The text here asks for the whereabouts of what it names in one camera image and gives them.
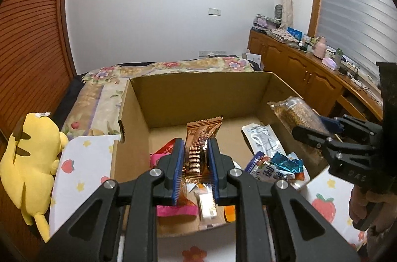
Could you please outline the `person's right hand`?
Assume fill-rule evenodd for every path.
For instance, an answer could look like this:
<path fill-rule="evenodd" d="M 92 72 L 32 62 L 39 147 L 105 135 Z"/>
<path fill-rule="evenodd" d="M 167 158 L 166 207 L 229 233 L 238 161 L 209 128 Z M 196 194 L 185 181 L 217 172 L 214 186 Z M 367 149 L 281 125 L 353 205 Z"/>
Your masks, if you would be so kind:
<path fill-rule="evenodd" d="M 360 187 L 354 186 L 349 201 L 349 216 L 353 222 L 358 223 L 367 216 L 367 205 L 369 203 L 382 203 L 383 207 L 377 218 L 373 221 L 376 233 L 382 233 L 389 229 L 396 220 L 396 194 L 376 194 L 367 191 L 365 194 Z"/>

